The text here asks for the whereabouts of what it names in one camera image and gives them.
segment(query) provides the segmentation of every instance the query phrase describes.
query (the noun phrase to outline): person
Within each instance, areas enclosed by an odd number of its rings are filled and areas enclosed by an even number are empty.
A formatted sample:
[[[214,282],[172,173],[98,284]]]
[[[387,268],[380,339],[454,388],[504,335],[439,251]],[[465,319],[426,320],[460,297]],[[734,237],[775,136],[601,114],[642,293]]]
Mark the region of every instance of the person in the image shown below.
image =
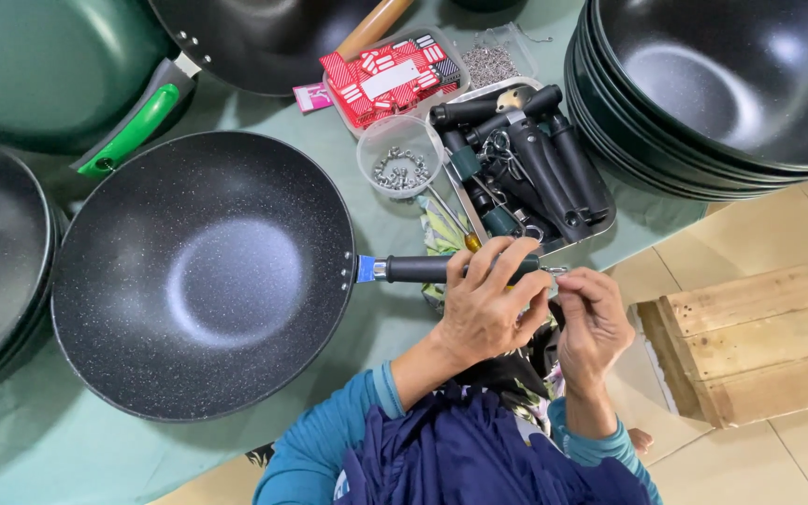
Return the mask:
[[[343,497],[348,490],[343,470],[349,470],[352,461],[346,454],[366,450],[363,445],[373,443],[371,437],[380,432],[377,430],[389,430],[390,423],[416,415],[411,409],[422,408],[424,413],[447,409],[438,402],[435,406],[427,403],[431,403],[433,391],[478,362],[526,345],[548,318],[548,291],[554,282],[566,321],[557,347],[566,394],[548,408],[553,433],[552,440],[544,440],[552,441],[550,445],[562,452],[564,460],[570,460],[569,465],[591,469],[618,461],[619,470],[637,483],[645,501],[649,498],[651,503],[662,503],[656,485],[635,455],[628,431],[613,410],[605,384],[608,371],[635,335],[623,310],[619,287],[602,273],[579,268],[556,278],[544,271],[532,272],[507,289],[520,261],[537,247],[538,242],[528,237],[495,237],[475,254],[459,251],[452,256],[444,315],[438,325],[397,359],[355,375],[329,400],[302,414],[275,442],[275,454],[255,491],[253,504],[317,505]],[[467,264],[469,270],[464,276]],[[438,437],[455,435],[451,430],[437,433]],[[523,439],[525,445],[532,445]],[[397,439],[383,440],[387,445]],[[470,458],[485,457],[477,454]],[[594,482],[597,489],[590,491],[612,492],[601,488],[615,485],[611,477],[579,480]]]

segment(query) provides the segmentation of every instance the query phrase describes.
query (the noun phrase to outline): green handle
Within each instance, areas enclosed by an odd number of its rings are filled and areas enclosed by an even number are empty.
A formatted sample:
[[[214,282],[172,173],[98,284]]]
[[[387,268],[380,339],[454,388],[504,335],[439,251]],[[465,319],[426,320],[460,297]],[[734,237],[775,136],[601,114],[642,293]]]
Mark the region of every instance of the green handle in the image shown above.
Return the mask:
[[[164,85],[151,96],[127,126],[77,172],[90,177],[104,177],[114,172],[124,158],[142,145],[164,121],[180,99],[180,90],[174,85]]]

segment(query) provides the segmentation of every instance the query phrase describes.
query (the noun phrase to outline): navy blue cloth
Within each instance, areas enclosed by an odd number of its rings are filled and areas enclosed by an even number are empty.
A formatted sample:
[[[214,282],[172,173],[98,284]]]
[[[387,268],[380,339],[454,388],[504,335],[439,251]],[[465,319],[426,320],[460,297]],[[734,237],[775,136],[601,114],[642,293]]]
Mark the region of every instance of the navy blue cloth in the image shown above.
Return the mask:
[[[374,405],[364,443],[344,458],[350,491],[339,505],[649,505],[647,489],[614,458],[588,467],[542,433],[526,444],[491,391],[449,383],[406,416]]]

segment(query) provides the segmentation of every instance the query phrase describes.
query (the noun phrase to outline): wok handle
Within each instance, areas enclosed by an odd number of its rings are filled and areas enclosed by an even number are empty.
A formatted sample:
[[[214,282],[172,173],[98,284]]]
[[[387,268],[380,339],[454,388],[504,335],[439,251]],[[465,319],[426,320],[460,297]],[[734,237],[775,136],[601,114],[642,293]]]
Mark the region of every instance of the wok handle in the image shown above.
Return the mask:
[[[142,96],[124,119],[71,168],[90,177],[104,177],[113,172],[157,130],[174,105],[194,87],[195,81],[176,63],[165,58],[155,68]]]
[[[376,281],[387,282],[420,282],[427,284],[444,284],[448,281],[448,260],[451,256],[389,256],[385,259],[385,278],[376,276]],[[495,258],[491,268],[495,268]],[[541,260],[535,254],[529,254],[522,260],[519,269],[510,277],[509,286],[516,284],[522,276],[539,270]],[[463,275],[469,271],[469,265],[463,267]]]
[[[379,40],[398,21],[413,0],[382,0],[336,50],[344,61],[350,61],[363,48]]]

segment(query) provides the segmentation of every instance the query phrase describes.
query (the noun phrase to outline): screwdriver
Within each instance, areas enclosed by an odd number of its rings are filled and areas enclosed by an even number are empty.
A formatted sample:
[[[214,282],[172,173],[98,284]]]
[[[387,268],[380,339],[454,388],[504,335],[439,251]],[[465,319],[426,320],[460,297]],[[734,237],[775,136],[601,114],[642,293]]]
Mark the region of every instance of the screwdriver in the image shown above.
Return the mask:
[[[463,241],[466,244],[466,248],[474,253],[477,252],[478,249],[482,247],[482,243],[478,240],[478,235],[476,235],[476,232],[470,232],[466,229],[463,223],[457,219],[457,215],[451,210],[450,207],[448,207],[448,204],[444,202],[442,196],[438,194],[438,191],[432,187],[432,184],[429,184],[427,188],[432,191],[432,196],[434,196],[435,200],[438,201],[438,205],[442,206],[442,209],[448,213],[448,217],[450,217],[451,220],[457,224],[457,227],[463,232]]]

